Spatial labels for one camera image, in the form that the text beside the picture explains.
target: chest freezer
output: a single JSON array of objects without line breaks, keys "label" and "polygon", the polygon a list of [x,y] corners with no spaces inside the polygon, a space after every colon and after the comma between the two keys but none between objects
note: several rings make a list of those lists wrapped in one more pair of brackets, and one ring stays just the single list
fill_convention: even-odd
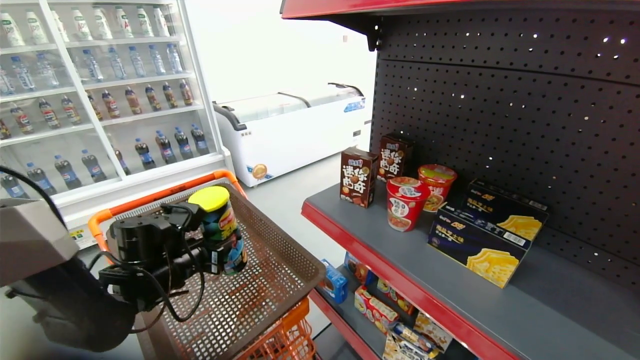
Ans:
[{"label": "chest freezer", "polygon": [[237,178],[255,186],[357,145],[371,119],[362,92],[343,84],[214,104]]}]

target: white wall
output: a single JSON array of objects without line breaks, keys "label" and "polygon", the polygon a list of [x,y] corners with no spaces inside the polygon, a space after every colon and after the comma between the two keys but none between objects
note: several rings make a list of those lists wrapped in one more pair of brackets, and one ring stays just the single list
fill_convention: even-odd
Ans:
[{"label": "white wall", "polygon": [[332,22],[282,20],[280,3],[186,0],[212,100],[326,82],[358,86],[371,100],[376,55],[366,37]]}]

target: white drink bottle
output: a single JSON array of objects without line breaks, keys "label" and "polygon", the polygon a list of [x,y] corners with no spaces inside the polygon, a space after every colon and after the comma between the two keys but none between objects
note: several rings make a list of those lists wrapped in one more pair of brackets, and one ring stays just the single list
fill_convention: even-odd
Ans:
[{"label": "white drink bottle", "polygon": [[118,17],[120,29],[122,29],[122,31],[124,32],[124,37],[132,38],[133,33],[131,32],[131,24],[129,24],[129,19],[127,18],[127,14],[122,9],[122,6],[116,6],[116,16]]},{"label": "white drink bottle", "polygon": [[20,34],[20,29],[16,27],[15,21],[8,12],[2,11],[0,13],[0,17],[2,18],[2,27],[4,29],[4,33],[6,33],[6,37],[9,40],[9,45],[11,46],[24,46],[24,40],[22,39],[22,34]]},{"label": "white drink bottle", "polygon": [[95,22],[98,24],[98,31],[100,32],[100,37],[105,39],[112,39],[113,35],[111,34],[111,28],[109,28],[109,23],[107,22],[107,17],[104,15],[104,11],[99,6],[93,7],[93,16],[95,17]]},{"label": "white drink bottle", "polygon": [[65,25],[62,23],[62,20],[60,20],[60,16],[58,16],[58,14],[56,13],[56,10],[51,10],[51,13],[53,14],[53,20],[56,22],[56,28],[58,29],[58,32],[62,36],[62,40],[65,42],[69,42],[67,29],[65,29]]},{"label": "white drink bottle", "polygon": [[93,40],[89,26],[86,24],[86,20],[84,16],[82,16],[80,9],[71,8],[71,10],[71,15],[73,15],[74,21],[76,22],[76,30],[80,40]]},{"label": "white drink bottle", "polygon": [[149,22],[149,16],[142,5],[138,5],[138,21],[140,21],[140,27],[142,28],[142,36],[150,38],[154,36],[154,30],[151,28],[151,22]]},{"label": "white drink bottle", "polygon": [[47,38],[47,34],[44,32],[42,23],[33,10],[27,10],[27,24],[29,24],[31,37],[36,45],[49,43],[49,38]]},{"label": "white drink bottle", "polygon": [[160,5],[154,5],[154,20],[156,21],[156,27],[158,28],[158,36],[170,37],[169,28],[166,25],[164,14],[162,13],[162,10],[160,10]]}]

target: red cup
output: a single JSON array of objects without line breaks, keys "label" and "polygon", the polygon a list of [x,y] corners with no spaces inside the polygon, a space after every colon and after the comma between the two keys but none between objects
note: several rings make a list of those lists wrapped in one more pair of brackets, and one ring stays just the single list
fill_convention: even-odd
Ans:
[{"label": "red cup", "polygon": [[430,213],[438,211],[456,178],[458,175],[455,171],[442,165],[429,164],[418,168],[418,179],[431,190],[431,196],[424,205],[424,211]]},{"label": "red cup", "polygon": [[387,181],[387,220],[398,231],[411,231],[418,222],[424,203],[431,195],[429,187],[412,177]]}]

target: orange shopping cart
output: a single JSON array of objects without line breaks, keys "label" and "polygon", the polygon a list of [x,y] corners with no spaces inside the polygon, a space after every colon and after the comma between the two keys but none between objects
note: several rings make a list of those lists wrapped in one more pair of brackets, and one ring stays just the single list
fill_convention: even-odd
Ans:
[{"label": "orange shopping cart", "polygon": [[[316,349],[305,319],[307,295],[324,278],[324,265],[248,201],[233,173],[215,171],[102,210],[91,218],[89,229],[100,249],[109,251],[115,241],[103,235],[101,223],[161,213],[161,204],[184,201],[214,184],[231,194],[249,263],[233,276],[208,275],[205,297],[188,321],[179,323],[164,314],[155,326],[139,333],[145,359],[312,359]],[[187,281],[189,293],[172,300],[178,312],[193,307],[198,287],[195,277]],[[149,326],[158,311],[159,307],[138,315],[136,328]]]}]

